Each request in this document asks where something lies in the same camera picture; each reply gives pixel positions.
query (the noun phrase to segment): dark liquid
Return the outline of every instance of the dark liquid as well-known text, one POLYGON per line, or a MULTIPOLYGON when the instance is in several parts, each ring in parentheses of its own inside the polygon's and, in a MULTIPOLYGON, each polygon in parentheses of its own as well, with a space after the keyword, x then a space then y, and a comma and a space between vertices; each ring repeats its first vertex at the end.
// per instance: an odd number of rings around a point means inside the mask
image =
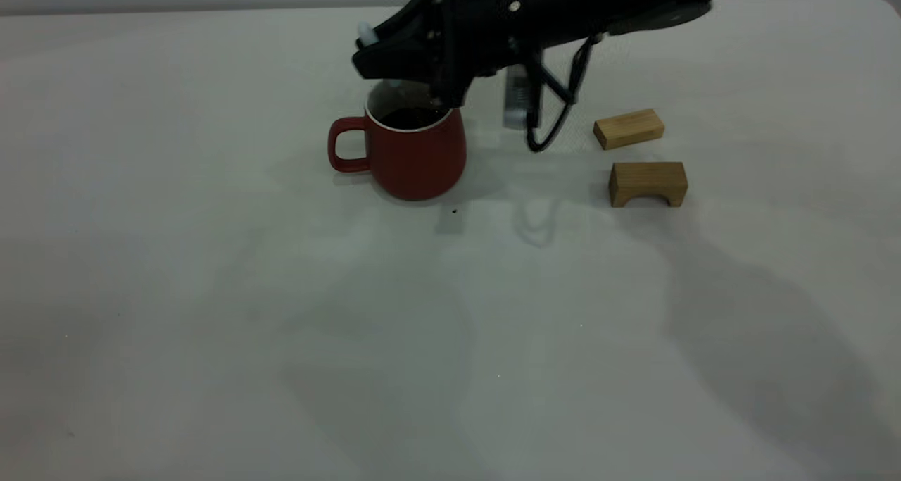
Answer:
POLYGON ((428 125, 441 120, 445 115, 447 115, 447 111, 441 109, 402 108, 382 116, 379 122, 393 129, 408 131, 428 127, 428 125))

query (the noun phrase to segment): mug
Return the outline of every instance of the mug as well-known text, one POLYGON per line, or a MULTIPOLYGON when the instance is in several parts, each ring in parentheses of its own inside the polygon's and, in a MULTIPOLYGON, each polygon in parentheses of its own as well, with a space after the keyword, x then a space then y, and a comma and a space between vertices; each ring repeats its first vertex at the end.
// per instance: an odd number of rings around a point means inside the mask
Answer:
POLYGON ((381 120, 402 108, 432 108, 428 86, 383 81, 367 99, 365 115, 341 118, 329 131, 329 162, 339 173, 370 172, 392 196, 424 201, 454 186, 466 167, 466 135, 459 109, 446 110, 441 119, 415 129, 389 127, 381 120), (363 131, 366 156, 341 159, 335 153, 338 135, 363 131))

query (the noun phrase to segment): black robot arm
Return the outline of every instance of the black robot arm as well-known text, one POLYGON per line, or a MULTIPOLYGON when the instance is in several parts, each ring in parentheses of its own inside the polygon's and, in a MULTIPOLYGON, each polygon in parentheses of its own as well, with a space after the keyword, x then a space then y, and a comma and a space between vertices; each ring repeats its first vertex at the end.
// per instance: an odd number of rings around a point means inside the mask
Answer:
POLYGON ((368 79, 427 83, 444 108, 462 106, 475 77, 524 64, 531 83, 527 127, 530 148, 543 150, 531 129, 538 125, 541 88, 548 86, 567 106, 576 94, 591 47, 603 34, 666 28, 694 20, 711 0, 411 0, 374 29, 379 42, 357 41, 353 63, 368 79), (545 48, 585 39, 564 86, 541 64, 545 48))

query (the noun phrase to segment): wooden block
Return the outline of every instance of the wooden block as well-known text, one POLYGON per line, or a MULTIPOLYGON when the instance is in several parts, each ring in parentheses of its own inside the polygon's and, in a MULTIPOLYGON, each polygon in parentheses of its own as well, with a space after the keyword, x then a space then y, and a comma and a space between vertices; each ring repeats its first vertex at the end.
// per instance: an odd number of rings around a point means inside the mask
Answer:
POLYGON ((638 196, 662 196, 670 207, 682 206, 688 177, 682 163, 616 163, 610 173, 610 203, 622 208, 638 196))
POLYGON ((627 144, 643 143, 663 137, 666 125, 653 109, 645 109, 628 115, 614 116, 595 122, 595 136, 604 150, 613 150, 627 144))

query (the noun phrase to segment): mug handle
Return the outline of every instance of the mug handle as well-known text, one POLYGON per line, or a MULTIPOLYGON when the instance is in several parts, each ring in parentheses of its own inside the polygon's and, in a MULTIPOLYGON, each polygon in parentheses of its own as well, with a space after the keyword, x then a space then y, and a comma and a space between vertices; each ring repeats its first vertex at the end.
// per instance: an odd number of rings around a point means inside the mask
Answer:
POLYGON ((329 163, 338 173, 359 173, 370 170, 369 156, 361 159, 341 159, 335 153, 335 144, 338 142, 338 135, 348 131, 363 131, 364 121, 366 118, 361 116, 351 116, 350 118, 339 118, 332 124, 329 131, 329 163))

